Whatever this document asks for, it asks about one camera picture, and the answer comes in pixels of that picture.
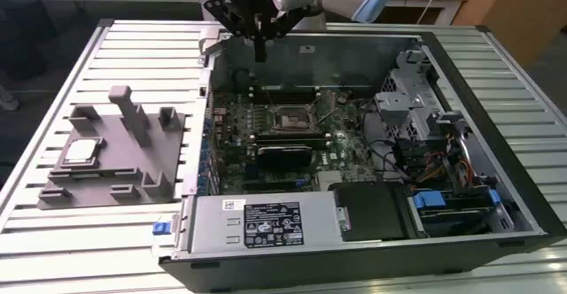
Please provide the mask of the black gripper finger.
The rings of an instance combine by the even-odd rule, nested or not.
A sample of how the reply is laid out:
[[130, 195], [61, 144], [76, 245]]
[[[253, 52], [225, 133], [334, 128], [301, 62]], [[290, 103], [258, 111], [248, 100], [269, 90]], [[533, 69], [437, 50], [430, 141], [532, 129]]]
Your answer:
[[246, 2], [236, 0], [204, 0], [204, 8], [234, 37], [252, 41], [254, 62], [262, 61], [262, 36], [254, 22], [254, 14]]
[[310, 15], [310, 6], [305, 5], [276, 16], [274, 12], [260, 15], [260, 62], [266, 59], [266, 42], [282, 38], [304, 17]]

